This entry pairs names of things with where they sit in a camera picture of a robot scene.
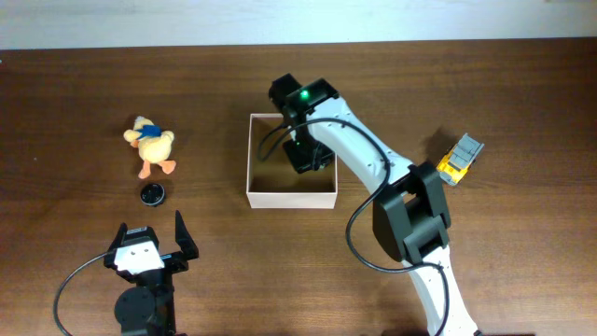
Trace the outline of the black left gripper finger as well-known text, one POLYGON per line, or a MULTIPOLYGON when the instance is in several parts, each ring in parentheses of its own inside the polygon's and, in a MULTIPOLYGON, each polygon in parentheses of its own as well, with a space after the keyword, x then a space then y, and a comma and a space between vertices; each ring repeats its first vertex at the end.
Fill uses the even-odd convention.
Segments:
POLYGON ((127 234, 128 231, 128 226, 126 223, 121 223, 117 234, 114 238, 114 240, 112 241, 112 243, 110 244, 110 246, 108 247, 108 252, 113 252, 116 251, 119 247, 122 246, 122 242, 125 239, 125 236, 127 234))
POLYGON ((199 257, 199 249, 188 232, 179 210, 175 211, 175 241, 186 259, 197 259, 199 257))

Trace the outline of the yellow grey toy dump truck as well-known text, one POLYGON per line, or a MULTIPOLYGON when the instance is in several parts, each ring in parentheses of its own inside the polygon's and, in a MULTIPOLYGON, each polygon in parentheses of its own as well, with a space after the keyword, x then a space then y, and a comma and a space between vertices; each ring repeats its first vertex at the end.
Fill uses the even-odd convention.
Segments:
POLYGON ((450 186, 459 184, 483 149, 483 143, 465 133, 437 164, 440 178, 450 186))

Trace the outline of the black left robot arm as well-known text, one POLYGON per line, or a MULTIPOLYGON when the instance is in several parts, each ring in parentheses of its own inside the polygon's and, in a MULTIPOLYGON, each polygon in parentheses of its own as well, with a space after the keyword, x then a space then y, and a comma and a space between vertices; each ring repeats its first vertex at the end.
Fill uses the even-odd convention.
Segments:
POLYGON ((180 212, 174 216, 179 249, 162 255, 149 226, 130 230, 121 224, 106 251, 104 266, 132 284, 117 299, 114 315, 124 336, 173 336, 177 333, 173 276, 188 270, 199 257, 180 212))

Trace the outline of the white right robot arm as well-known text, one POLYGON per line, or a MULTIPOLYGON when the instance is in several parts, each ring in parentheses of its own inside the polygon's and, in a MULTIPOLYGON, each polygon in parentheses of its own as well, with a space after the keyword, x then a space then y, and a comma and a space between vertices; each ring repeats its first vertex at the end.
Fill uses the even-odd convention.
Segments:
POLYGON ((268 95, 283 116, 282 135, 273 145, 284 149, 297 173, 322 169, 337 158, 368 190, 346 224, 353 255, 375 271, 410 276, 429 334, 479 335, 453 274, 451 215, 434 164, 415 164, 389 148, 323 78, 301 85, 285 74, 273 80, 268 95), (398 264, 394 269, 367 260, 354 246, 352 229, 367 207, 378 244, 398 264))

